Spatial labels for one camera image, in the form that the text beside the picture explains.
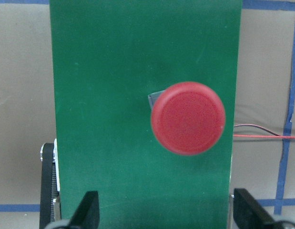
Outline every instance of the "green surface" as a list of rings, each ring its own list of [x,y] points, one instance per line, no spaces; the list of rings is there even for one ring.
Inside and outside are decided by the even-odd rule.
[[[228,212],[240,0],[52,0],[62,216],[100,195],[101,229],[223,229]],[[168,152],[147,95],[182,82],[222,99],[209,151]]]

